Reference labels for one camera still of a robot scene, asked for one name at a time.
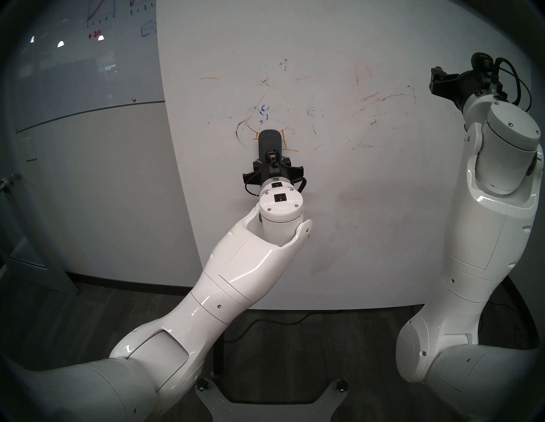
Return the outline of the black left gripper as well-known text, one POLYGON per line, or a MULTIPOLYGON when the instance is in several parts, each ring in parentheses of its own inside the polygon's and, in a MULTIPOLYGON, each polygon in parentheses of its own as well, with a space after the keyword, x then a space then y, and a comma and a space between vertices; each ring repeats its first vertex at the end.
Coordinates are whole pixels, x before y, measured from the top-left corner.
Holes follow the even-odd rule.
POLYGON ((253 170, 242 175, 244 186, 262 186, 267 180, 278 178, 287 180, 289 183, 305 183, 304 168, 293 166, 289 157, 284 156, 283 161, 267 163, 266 161, 254 160, 253 170))

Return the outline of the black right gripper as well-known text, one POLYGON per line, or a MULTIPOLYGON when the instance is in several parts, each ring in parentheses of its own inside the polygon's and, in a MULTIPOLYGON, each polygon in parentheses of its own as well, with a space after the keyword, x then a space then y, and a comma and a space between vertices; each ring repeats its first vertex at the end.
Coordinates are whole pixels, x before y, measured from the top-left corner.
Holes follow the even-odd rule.
POLYGON ((474 70, 462 74, 448 74, 439 66, 430 70, 430 92, 452 101, 460 111, 470 96, 483 90, 482 85, 481 77, 474 70))

